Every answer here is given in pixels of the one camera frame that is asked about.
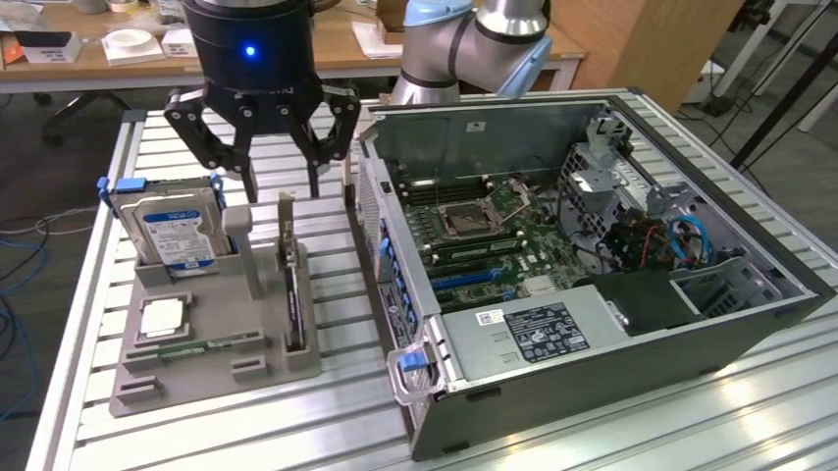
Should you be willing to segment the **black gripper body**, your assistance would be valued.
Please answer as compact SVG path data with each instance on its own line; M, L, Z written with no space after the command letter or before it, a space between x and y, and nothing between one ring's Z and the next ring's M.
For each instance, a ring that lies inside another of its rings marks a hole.
M236 127L246 106L256 134L286 133L278 106L288 105L304 122L322 100L310 4L184 1L181 6L206 79L205 105Z

